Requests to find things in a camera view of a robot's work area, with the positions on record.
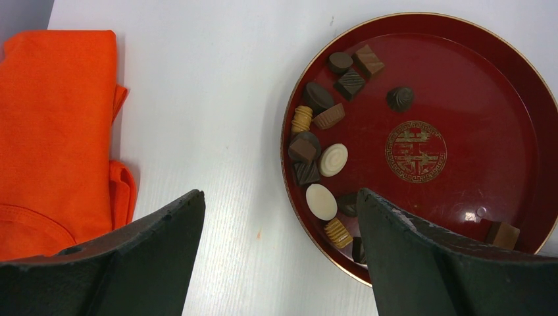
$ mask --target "red plate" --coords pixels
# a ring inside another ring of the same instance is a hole
[[[337,51],[352,54],[364,44],[386,67],[347,102],[333,88],[339,76],[328,70],[326,60]],[[288,157],[291,120],[303,104],[305,84],[312,81],[327,88],[346,112],[328,130],[311,126],[322,150],[342,143],[349,151],[339,174],[322,177],[321,184],[334,196],[370,188],[416,215],[481,241],[490,227],[477,213],[484,207],[485,219],[520,228],[516,250],[536,253],[548,239],[558,217],[556,103],[534,67],[501,38],[451,16],[383,16],[334,39],[296,84],[281,138],[291,203],[316,246],[341,269],[370,284],[367,268],[351,258],[351,245],[335,248],[324,233],[326,222],[310,212],[307,186],[296,185]],[[415,92],[404,113],[386,103],[387,92],[398,86]],[[411,139],[423,134],[433,137],[420,145]],[[360,235],[357,219],[341,213],[337,217],[353,236]]]

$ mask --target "gold emblem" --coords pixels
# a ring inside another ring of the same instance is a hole
[[[447,148],[444,138],[432,125],[410,120],[396,127],[388,136],[386,159],[401,179],[424,183],[442,172]]]

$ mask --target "tabletop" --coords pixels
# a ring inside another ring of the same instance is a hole
[[[138,181],[134,218],[205,191],[184,315],[377,315],[372,289],[316,248],[285,191],[280,130],[301,72],[360,22],[428,11],[500,35],[557,93],[556,9],[554,0],[56,0],[49,28],[117,34],[130,95],[111,155]],[[542,252],[558,253],[558,234]]]

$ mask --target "orange shirt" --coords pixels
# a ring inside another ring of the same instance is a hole
[[[111,31],[23,32],[0,63],[0,260],[53,255],[132,220],[136,185],[109,162]]]

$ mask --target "white chocolate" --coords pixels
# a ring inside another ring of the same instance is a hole
[[[347,163],[349,152],[343,144],[331,145],[322,153],[318,170],[323,176],[334,176],[338,174]]]
[[[306,203],[312,214],[323,221],[330,221],[337,214],[337,202],[333,194],[321,184],[311,184],[306,189]]]

